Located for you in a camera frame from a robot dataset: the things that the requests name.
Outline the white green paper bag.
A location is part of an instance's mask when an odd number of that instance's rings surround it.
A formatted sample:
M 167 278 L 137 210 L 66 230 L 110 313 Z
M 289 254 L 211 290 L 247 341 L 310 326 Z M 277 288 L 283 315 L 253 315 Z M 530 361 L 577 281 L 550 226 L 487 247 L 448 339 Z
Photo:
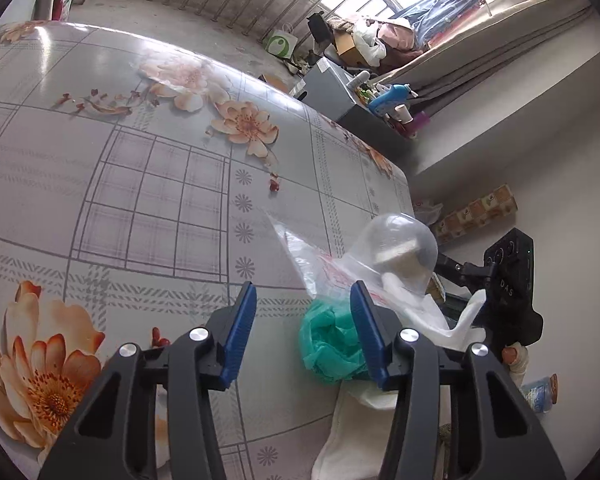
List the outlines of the white green paper bag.
M 283 29 L 274 29 L 265 43 L 265 51 L 281 60 L 290 60 L 297 47 L 298 38 Z

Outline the purple cup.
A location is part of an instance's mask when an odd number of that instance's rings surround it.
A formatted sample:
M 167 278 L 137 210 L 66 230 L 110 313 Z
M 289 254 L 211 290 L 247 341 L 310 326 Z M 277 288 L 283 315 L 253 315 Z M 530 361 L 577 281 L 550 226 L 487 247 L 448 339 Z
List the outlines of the purple cup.
M 424 128 L 430 122 L 430 117 L 425 112 L 419 112 L 413 116 L 413 120 L 409 122 L 408 131 L 410 136 L 417 136 L 421 128 Z

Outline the blue detergent bottle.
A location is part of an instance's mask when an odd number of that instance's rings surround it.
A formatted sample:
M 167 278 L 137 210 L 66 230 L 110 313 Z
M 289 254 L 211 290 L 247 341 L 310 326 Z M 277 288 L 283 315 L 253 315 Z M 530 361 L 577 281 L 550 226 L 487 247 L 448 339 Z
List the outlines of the blue detergent bottle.
M 405 104 L 411 96 L 411 88 L 407 84 L 393 84 L 388 91 L 370 101 L 367 108 L 377 116 L 384 116 L 397 106 Z

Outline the clear plastic bowl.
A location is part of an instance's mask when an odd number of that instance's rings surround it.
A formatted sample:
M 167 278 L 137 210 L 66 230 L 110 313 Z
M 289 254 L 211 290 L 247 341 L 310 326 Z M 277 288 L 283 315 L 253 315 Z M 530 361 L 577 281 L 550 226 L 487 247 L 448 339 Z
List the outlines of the clear plastic bowl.
M 428 226 L 408 214 L 381 214 L 363 229 L 342 261 L 374 285 L 391 274 L 402 287 L 424 296 L 438 258 Z

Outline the grey curtain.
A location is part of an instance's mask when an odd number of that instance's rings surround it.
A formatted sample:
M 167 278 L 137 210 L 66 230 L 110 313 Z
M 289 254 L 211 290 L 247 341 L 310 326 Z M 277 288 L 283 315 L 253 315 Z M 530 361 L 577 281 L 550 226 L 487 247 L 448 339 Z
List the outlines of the grey curtain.
M 544 42 L 588 18 L 588 0 L 528 0 L 463 30 L 376 79 L 407 84 L 414 110 L 437 114 L 469 90 Z

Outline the grey cabinet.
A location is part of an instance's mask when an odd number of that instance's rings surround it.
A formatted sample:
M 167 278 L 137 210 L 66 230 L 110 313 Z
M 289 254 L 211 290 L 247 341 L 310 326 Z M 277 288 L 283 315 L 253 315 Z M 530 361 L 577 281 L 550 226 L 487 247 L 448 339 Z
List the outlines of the grey cabinet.
M 358 102 L 347 83 L 352 77 L 341 67 L 320 58 L 290 95 L 355 134 L 398 166 L 407 155 L 407 140 L 383 119 Z

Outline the clear plastic wrapper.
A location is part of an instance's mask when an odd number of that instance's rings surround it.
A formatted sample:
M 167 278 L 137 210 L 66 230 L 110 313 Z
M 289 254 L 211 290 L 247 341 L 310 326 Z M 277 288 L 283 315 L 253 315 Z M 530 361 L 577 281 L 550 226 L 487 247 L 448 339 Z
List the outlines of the clear plastic wrapper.
M 266 213 L 280 244 L 312 299 L 348 302 L 351 286 L 363 281 L 368 289 L 381 288 L 380 274 L 350 252 L 335 257 L 307 242 L 289 226 Z

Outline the floral table cloth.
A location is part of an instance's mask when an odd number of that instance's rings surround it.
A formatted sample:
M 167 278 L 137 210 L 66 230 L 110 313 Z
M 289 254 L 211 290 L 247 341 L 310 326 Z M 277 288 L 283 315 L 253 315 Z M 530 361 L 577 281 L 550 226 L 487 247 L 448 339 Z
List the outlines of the floral table cloth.
M 404 173 L 312 108 L 211 58 L 76 24 L 0 30 L 0 443 L 35 478 L 122 344 L 258 310 L 211 407 L 232 479 L 306 479 L 338 388 L 306 370 L 309 297 L 272 228 L 332 256 L 410 211 Z

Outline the green plastic bag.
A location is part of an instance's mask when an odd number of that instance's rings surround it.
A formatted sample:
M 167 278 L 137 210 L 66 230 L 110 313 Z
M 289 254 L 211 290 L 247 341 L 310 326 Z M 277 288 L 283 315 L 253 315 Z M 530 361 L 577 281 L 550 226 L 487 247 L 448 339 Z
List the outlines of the green plastic bag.
M 349 301 L 315 298 L 299 330 L 304 367 L 323 382 L 370 378 Z

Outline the patterned tall box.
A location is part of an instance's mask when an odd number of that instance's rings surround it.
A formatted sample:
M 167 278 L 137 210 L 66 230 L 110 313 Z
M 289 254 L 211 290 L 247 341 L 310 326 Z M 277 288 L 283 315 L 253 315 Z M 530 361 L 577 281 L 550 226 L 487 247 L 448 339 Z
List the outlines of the patterned tall box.
M 482 229 L 491 222 L 518 210 L 514 194 L 507 184 L 494 188 L 464 207 L 453 210 L 431 229 L 440 245 Z

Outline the white paper towel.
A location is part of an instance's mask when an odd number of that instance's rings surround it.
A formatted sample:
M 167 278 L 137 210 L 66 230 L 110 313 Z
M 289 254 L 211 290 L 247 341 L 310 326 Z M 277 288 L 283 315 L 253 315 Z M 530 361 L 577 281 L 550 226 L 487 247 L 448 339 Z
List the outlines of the white paper towel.
M 385 273 L 381 279 L 390 308 L 401 315 L 407 326 L 413 327 L 436 346 L 464 351 L 471 344 L 486 339 L 484 328 L 472 327 L 472 323 L 486 303 L 484 289 L 477 290 L 469 298 L 465 309 L 460 312 L 456 325 L 451 328 L 431 295 L 414 295 L 393 273 Z

